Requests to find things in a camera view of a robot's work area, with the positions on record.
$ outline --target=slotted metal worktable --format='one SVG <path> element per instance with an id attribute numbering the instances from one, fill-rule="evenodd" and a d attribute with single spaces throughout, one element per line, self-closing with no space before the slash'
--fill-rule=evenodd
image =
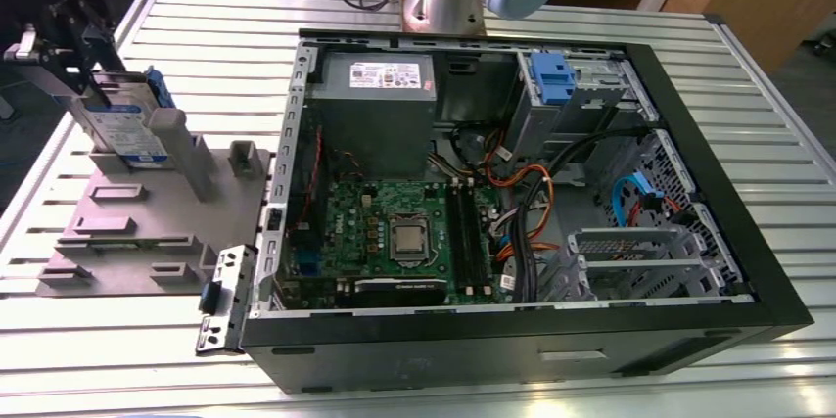
<path id="1" fill-rule="evenodd" d="M 211 147 L 247 137 L 275 150 L 298 30 L 399 30 L 398 11 L 363 13 L 341 0 L 137 0 L 118 31 L 122 57 L 131 70 L 154 64 L 166 74 Z M 306 417 L 836 413 L 836 165 L 729 30 L 695 15 L 569 8 L 486 22 L 493 35 L 654 46 L 815 325 L 666 377 L 285 395 L 247 356 L 195 357 L 197 297 L 34 295 L 95 168 L 91 141 L 66 117 L 0 220 L 0 414 L 241 416 L 217 405 Z"/>

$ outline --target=power supply label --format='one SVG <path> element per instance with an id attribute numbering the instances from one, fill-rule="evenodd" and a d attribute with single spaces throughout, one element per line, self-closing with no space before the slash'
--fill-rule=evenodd
<path id="1" fill-rule="evenodd" d="M 415 63 L 354 63 L 351 88 L 421 88 Z"/>

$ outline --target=black case frame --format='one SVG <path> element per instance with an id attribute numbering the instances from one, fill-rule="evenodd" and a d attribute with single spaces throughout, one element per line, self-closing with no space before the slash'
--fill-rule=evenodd
<path id="1" fill-rule="evenodd" d="M 366 360 L 375 363 L 381 361 L 374 357 L 381 344 L 387 345 L 387 348 L 402 345 L 407 358 L 411 357 L 409 349 L 423 349 L 419 345 L 430 347 L 438 344 L 439 348 L 459 348 L 467 344 L 469 349 L 479 350 L 481 342 L 491 339 L 529 338 L 535 339 L 535 344 L 546 342 L 559 345 L 563 336 L 577 336 L 583 338 L 586 343 L 602 342 L 599 344 L 605 345 L 609 344 L 610 336 L 611 342 L 633 343 L 631 339 L 635 339 L 639 345 L 647 344 L 649 335 L 666 332 L 666 339 L 653 353 L 645 351 L 641 356 L 630 358 L 626 362 L 622 359 L 621 367 L 607 374 L 635 376 L 667 374 L 739 343 L 773 340 L 813 323 L 805 303 L 650 46 L 539 38 L 417 35 L 399 32 L 305 30 L 301 36 L 303 41 L 307 38 L 326 40 L 355 38 L 359 40 L 355 44 L 339 42 L 326 45 L 335 50 L 349 51 L 358 49 L 374 51 L 374 48 L 362 44 L 363 40 L 371 39 L 389 40 L 389 51 L 397 50 L 405 39 L 422 42 L 490 41 L 491 44 L 531 44 L 534 47 L 545 48 L 573 46 L 623 51 L 659 110 L 662 125 L 675 140 L 675 146 L 698 186 L 698 199 L 706 203 L 713 212 L 757 302 L 574 310 L 521 309 L 514 312 L 446 315 L 351 316 L 335 311 L 334 315 L 313 315 L 307 318 L 249 319 L 242 347 L 287 392 L 421 388 L 602 376 L 602 374 L 587 376 L 583 373 L 563 375 L 557 364 L 554 372 L 546 375 L 543 371 L 527 375 L 526 371 L 518 370 L 506 375 L 489 374 L 485 377 L 475 377 L 467 370 L 461 373 L 451 370 L 469 369 L 469 363 L 443 365 L 434 364 L 430 360 L 430 366 L 419 373 L 411 369 L 411 373 L 407 374 L 411 377 L 402 380 L 389 372 L 390 370 L 403 372 L 401 366 L 387 369 L 386 364 L 363 364 L 355 373 L 351 372 L 351 368 L 343 370 L 335 364 L 342 357 L 339 346 L 347 347 L 346 355 L 370 354 Z M 307 46 L 323 47 L 325 44 L 311 42 Z M 673 340 L 671 334 L 682 338 Z M 325 358 L 317 357 L 321 349 L 330 352 L 327 362 L 323 362 Z M 478 355 L 470 357 L 467 361 L 493 361 L 490 357 L 493 354 L 495 352 L 487 349 L 482 359 L 478 359 L 481 357 Z M 354 364 L 353 367 L 358 367 L 357 357 L 346 357 L 346 361 Z M 343 371 L 334 375 L 334 380 L 330 379 L 331 367 Z M 370 367 L 379 368 L 382 374 L 370 372 Z M 321 371 L 301 374 L 301 369 L 306 368 L 319 368 Z M 381 380 L 370 379 L 373 377 L 381 377 Z"/>

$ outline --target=motherboard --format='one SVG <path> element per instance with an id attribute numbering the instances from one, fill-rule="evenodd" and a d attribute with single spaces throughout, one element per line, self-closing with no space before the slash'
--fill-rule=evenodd
<path id="1" fill-rule="evenodd" d="M 497 197 L 473 182 L 331 183 L 325 244 L 294 249 L 286 295 L 307 308 L 494 303 Z"/>

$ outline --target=white label sticker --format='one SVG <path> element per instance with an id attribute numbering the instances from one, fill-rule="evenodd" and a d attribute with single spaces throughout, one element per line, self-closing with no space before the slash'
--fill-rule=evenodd
<path id="1" fill-rule="evenodd" d="M 419 64 L 354 63 L 351 88 L 421 88 Z"/>
<path id="2" fill-rule="evenodd" d="M 505 161 L 507 161 L 507 162 L 509 162 L 509 161 L 511 160 L 511 158 L 514 157 L 514 154 L 511 154 L 511 151 L 510 151 L 509 149 L 506 149 L 506 148 L 505 148 L 505 146 L 502 146 L 502 145 L 497 148 L 497 154 L 498 154 L 498 155 L 502 157 L 502 159 L 503 159 Z"/>
<path id="3" fill-rule="evenodd" d="M 114 105 L 111 111 L 94 112 L 89 115 L 95 128 L 114 152 L 137 163 L 157 163 L 167 159 L 167 152 L 161 139 L 143 124 L 141 108 Z"/>
<path id="4" fill-rule="evenodd" d="M 514 283 L 515 283 L 514 276 L 509 276 L 507 274 L 503 274 L 502 277 L 499 278 L 499 287 L 502 289 L 514 291 Z"/>

